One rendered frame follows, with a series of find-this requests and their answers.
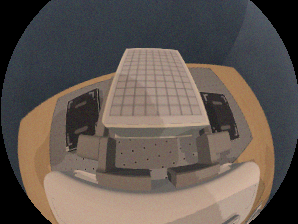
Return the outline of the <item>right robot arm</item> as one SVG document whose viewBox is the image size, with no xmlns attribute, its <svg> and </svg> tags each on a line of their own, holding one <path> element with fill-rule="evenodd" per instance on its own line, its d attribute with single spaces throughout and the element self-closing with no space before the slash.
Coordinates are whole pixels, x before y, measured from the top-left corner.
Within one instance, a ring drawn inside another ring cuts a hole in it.
<svg viewBox="0 0 298 224">
<path fill-rule="evenodd" d="M 254 210 L 254 213 L 255 213 L 255 214 L 253 213 L 254 216 L 253 216 L 253 214 L 251 214 L 251 216 L 253 216 L 253 217 L 250 216 L 250 218 L 249 218 L 249 220 L 247 220 L 246 224 L 250 224 L 250 222 L 253 221 L 254 218 L 257 217 L 258 214 L 262 212 L 263 209 L 259 209 L 259 208 L 261 208 L 261 206 L 258 206 L 258 208 L 257 208 L 258 210 L 257 209 Z"/>
</svg>

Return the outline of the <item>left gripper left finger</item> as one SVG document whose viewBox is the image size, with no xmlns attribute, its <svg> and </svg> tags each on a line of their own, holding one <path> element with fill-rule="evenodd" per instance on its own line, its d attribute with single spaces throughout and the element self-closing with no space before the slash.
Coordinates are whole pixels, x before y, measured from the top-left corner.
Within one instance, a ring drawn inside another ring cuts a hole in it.
<svg viewBox="0 0 298 224">
<path fill-rule="evenodd" d="M 104 113 L 106 99 L 108 99 L 113 79 L 114 76 L 110 77 L 104 100 L 102 100 L 96 135 L 78 136 L 77 156 L 98 161 L 98 167 L 96 169 L 96 181 L 98 181 L 98 185 L 117 189 L 152 190 L 150 169 L 116 167 L 116 140 L 108 137 L 109 129 L 102 124 L 102 113 Z"/>
</svg>

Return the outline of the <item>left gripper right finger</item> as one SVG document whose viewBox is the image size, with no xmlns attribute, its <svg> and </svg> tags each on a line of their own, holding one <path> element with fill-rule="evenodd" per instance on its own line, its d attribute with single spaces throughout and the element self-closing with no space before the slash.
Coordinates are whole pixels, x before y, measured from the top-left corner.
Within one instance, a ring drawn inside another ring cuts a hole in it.
<svg viewBox="0 0 298 224">
<path fill-rule="evenodd" d="M 201 183 L 218 176 L 220 163 L 217 161 L 217 155 L 231 149 L 229 132 L 212 133 L 210 124 L 201 129 L 196 143 L 198 163 L 168 168 L 168 180 L 176 188 Z"/>
</svg>

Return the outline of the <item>beige deep-well block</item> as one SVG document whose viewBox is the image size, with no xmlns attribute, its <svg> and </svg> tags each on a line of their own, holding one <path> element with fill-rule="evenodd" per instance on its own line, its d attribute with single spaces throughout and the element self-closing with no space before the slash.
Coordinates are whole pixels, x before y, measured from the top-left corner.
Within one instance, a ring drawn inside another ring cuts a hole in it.
<svg viewBox="0 0 298 224">
<path fill-rule="evenodd" d="M 116 139 L 181 139 L 208 127 L 197 85 L 177 49 L 126 48 L 102 124 Z"/>
</svg>

